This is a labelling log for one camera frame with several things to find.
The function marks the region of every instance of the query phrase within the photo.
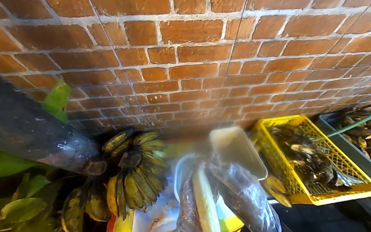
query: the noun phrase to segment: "white plastic container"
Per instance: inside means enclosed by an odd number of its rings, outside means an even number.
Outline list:
[[[221,161],[237,163],[249,170],[258,180],[267,177],[267,169],[250,139],[240,127],[229,127],[210,132],[213,150]]]

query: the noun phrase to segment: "brick wall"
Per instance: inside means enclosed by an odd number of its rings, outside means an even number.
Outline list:
[[[0,74],[92,134],[312,115],[371,102],[371,0],[0,0]]]

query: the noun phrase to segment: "green hose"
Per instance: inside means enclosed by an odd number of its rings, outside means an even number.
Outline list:
[[[364,119],[358,120],[357,122],[355,122],[355,123],[353,123],[353,124],[351,124],[351,125],[348,125],[348,126],[342,128],[342,129],[340,129],[340,130],[336,130],[335,132],[333,132],[333,133],[331,133],[331,134],[328,134],[327,137],[331,137],[331,136],[334,136],[334,135],[337,135],[337,134],[341,134],[341,133],[343,133],[343,132],[345,132],[345,131],[348,131],[348,130],[350,130],[350,129],[353,129],[353,128],[355,128],[356,126],[358,126],[358,125],[360,125],[360,124],[362,124],[362,123],[365,123],[365,122],[367,122],[367,121],[369,121],[369,120],[371,120],[371,114],[369,114],[369,115],[368,115],[366,118],[364,118]]]

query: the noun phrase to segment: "clear plastic bag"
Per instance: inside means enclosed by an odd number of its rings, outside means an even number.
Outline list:
[[[228,208],[252,232],[281,232],[277,213],[257,177],[236,164],[219,167],[208,164],[210,184],[217,185]]]
[[[174,232],[201,232],[190,172],[180,190],[180,214]]]

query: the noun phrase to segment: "yellow plastic crate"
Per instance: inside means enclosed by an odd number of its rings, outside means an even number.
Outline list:
[[[338,171],[338,184],[352,187],[347,192],[340,192],[316,184],[307,189],[300,177],[294,171],[286,156],[283,155],[267,128],[274,125],[298,125],[304,133],[315,140],[315,145],[327,151],[329,158]],[[261,119],[253,128],[258,136],[258,145],[267,159],[272,171],[277,175],[284,186],[293,204],[314,204],[317,206],[348,201],[353,199],[371,197],[371,179],[351,161],[340,149],[336,147],[305,115],[284,116],[271,119]]]

